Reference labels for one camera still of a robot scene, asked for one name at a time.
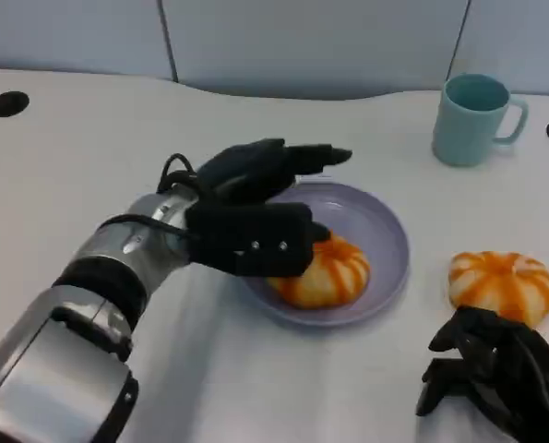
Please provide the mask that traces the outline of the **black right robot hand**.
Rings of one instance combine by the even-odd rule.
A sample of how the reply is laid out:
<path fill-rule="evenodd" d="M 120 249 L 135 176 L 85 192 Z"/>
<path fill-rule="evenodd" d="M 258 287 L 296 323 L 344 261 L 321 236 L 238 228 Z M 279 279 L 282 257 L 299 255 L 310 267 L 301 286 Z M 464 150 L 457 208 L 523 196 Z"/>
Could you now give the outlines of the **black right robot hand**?
<path fill-rule="evenodd" d="M 430 414 L 446 397 L 465 397 L 518 442 L 549 442 L 549 344 L 519 321 L 462 306 L 431 340 L 416 413 Z"/>

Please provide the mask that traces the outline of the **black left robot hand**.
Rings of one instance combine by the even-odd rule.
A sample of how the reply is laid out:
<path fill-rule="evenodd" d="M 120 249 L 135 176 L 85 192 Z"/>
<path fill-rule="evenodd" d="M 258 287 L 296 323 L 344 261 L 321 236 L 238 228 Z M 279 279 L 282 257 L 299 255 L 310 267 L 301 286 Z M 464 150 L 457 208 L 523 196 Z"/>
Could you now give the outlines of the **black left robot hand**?
<path fill-rule="evenodd" d="M 313 220 L 305 204 L 273 198 L 297 177 L 320 174 L 351 156 L 330 144 L 287 146 L 282 138 L 227 148 L 197 169 L 207 195 L 186 211 L 186 228 L 195 243 L 222 250 L 326 241 L 329 229 Z"/>

